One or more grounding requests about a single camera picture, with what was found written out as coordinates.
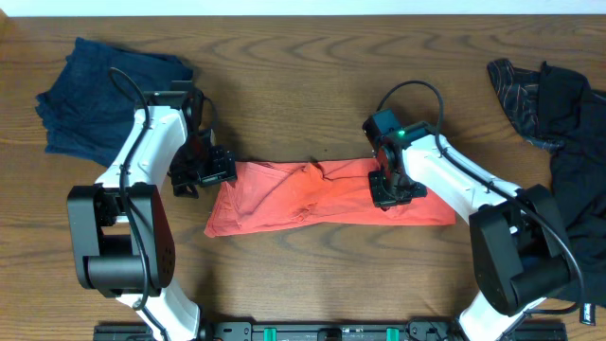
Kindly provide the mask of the orange printed t-shirt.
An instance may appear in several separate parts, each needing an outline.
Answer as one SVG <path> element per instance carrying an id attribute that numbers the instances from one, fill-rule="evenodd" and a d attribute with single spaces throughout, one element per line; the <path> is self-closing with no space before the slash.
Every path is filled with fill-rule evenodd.
<path id="1" fill-rule="evenodd" d="M 455 211 L 429 191 L 403 206 L 373 205 L 373 158 L 273 163 L 238 162 L 222 183 L 205 226 L 208 237 L 271 232 L 312 224 L 450 225 Z"/>

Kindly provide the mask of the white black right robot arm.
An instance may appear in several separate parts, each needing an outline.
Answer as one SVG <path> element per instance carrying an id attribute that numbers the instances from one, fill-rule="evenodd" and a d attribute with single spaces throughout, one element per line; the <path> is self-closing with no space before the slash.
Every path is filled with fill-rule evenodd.
<path id="1" fill-rule="evenodd" d="M 520 188 L 454 150 L 427 122 L 402 127 L 388 112 L 363 125 L 377 170 L 368 175 L 383 210 L 436 194 L 469 225 L 479 288 L 455 322 L 411 321 L 410 340 L 563 340 L 561 328 L 527 326 L 548 295 L 579 272 L 548 189 Z"/>

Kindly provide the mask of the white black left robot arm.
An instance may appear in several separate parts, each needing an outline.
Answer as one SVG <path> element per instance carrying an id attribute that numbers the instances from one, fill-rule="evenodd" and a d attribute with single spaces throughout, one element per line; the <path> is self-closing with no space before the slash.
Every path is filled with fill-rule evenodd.
<path id="1" fill-rule="evenodd" d="M 210 340 L 213 327 L 174 277 L 175 244 L 161 199 L 236 180 L 235 156 L 202 129 L 207 97 L 197 88 L 145 92 L 112 165 L 74 186 L 67 213 L 80 285 L 134 309 L 150 340 Z"/>

